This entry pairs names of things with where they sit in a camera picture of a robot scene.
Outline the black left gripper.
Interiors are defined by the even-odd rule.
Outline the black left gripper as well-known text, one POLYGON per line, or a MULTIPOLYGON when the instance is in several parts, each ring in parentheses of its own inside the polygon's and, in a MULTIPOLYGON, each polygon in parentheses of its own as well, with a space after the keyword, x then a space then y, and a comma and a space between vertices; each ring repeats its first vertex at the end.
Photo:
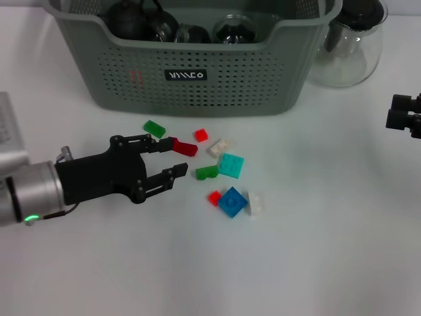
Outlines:
POLYGON ((173 189, 174 182, 187 174, 188 164, 174 165, 148 176, 141 153, 172 151, 173 138, 155 140, 150 134, 115 135, 104 153, 56 163, 67 205, 110 194, 122 194, 136 203, 173 189))

